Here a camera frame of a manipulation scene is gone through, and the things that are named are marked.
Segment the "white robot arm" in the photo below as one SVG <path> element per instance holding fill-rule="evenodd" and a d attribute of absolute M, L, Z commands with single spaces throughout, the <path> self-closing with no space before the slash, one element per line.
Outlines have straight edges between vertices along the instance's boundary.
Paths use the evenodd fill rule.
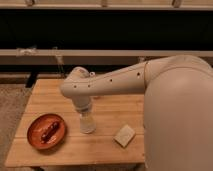
<path fill-rule="evenodd" d="M 82 113 L 92 96 L 142 93 L 146 171 L 213 171 L 213 67 L 203 59 L 177 55 L 94 77 L 77 67 L 60 90 Z"/>

